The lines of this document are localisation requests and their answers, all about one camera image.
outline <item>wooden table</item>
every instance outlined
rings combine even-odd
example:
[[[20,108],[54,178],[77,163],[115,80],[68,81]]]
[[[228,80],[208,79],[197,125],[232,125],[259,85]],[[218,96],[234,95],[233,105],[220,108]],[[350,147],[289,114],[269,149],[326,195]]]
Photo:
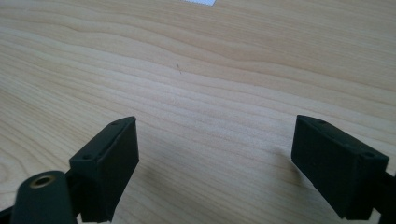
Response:
[[[0,209],[136,116],[114,223],[348,223],[290,160],[298,114],[395,173],[395,1],[0,2]]]

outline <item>wood grain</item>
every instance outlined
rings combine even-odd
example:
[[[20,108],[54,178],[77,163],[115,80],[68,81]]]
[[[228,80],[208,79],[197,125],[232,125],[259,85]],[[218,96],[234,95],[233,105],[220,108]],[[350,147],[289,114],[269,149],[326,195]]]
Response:
[[[3,0],[0,65],[0,209],[132,115],[114,223],[347,223],[290,161],[297,114],[396,172],[395,1]]]

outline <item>black plastic block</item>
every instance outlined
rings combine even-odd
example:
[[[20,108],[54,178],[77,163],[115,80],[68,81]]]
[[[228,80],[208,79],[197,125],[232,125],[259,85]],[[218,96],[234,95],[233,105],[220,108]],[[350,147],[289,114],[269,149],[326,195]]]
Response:
[[[339,217],[370,217],[387,156],[326,121],[298,116],[291,159]]]
[[[134,117],[108,124],[70,159],[72,176],[83,182],[76,206],[84,222],[112,220],[138,162]]]

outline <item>white object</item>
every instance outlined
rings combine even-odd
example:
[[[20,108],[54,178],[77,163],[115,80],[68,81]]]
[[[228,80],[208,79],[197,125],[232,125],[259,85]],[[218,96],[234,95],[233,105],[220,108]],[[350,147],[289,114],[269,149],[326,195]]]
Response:
[[[213,7],[213,5],[215,5],[215,2],[216,2],[216,0],[184,0],[184,1],[203,4],[203,5],[207,5],[207,6],[211,6],[211,7]]]

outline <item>black mounting bracket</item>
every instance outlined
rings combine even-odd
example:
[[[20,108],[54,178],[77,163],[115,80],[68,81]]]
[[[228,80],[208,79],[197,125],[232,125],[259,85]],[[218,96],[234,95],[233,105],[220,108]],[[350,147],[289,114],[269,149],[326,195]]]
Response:
[[[396,223],[396,177],[389,157],[330,123],[297,116],[291,159],[339,217],[367,220],[373,208],[380,224]]]
[[[139,162],[136,119],[108,124],[70,160],[64,174],[49,171],[19,187],[13,207],[0,212],[0,223],[70,224],[111,221]]]

